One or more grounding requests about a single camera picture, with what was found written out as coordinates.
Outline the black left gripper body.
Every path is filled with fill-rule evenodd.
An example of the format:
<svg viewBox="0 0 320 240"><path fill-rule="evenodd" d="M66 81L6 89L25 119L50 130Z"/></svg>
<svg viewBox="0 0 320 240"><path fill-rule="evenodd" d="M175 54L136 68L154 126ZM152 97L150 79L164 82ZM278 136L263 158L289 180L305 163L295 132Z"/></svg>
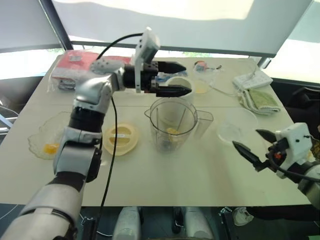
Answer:
<svg viewBox="0 0 320 240"><path fill-rule="evenodd" d="M157 83L158 64L144 63L141 71L141 90L145 93L156 94L158 92L159 84Z"/></svg>

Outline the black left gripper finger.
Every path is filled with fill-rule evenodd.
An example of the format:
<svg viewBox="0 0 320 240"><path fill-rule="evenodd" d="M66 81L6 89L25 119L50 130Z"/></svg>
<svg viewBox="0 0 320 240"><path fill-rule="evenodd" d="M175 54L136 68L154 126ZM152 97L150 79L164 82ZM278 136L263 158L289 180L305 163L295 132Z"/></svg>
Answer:
<svg viewBox="0 0 320 240"><path fill-rule="evenodd" d="M174 61L158 61L158 72L165 74L176 74L186 70L186 67L182 64Z"/></svg>
<svg viewBox="0 0 320 240"><path fill-rule="evenodd" d="M185 96L192 92L192 89L182 85L159 86L156 88L156 97L175 98Z"/></svg>

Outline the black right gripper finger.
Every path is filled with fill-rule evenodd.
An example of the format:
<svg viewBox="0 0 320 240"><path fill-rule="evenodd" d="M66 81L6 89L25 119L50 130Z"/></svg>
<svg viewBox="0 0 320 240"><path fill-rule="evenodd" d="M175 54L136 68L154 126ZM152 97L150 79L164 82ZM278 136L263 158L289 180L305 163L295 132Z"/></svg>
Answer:
<svg viewBox="0 0 320 240"><path fill-rule="evenodd" d="M270 144L275 142L275 134L273 132L266 129L256 129L255 131Z"/></svg>
<svg viewBox="0 0 320 240"><path fill-rule="evenodd" d="M259 157L253 154L247 146L237 141L232 141L232 144L237 152L248 162L250 162L257 172L260 172L266 168L265 163L260 161Z"/></svg>

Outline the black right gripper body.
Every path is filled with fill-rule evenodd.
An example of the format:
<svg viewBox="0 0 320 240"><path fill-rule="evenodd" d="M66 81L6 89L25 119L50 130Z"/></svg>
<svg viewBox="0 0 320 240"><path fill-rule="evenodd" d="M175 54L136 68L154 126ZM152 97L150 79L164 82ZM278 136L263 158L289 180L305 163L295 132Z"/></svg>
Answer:
<svg viewBox="0 0 320 240"><path fill-rule="evenodd" d="M286 150L288 149L288 141L283 138L279 141L274 142L269 148L268 153L265 154L266 160L269 164L269 168L274 172L284 173L285 170L281 168L287 157Z"/></svg>

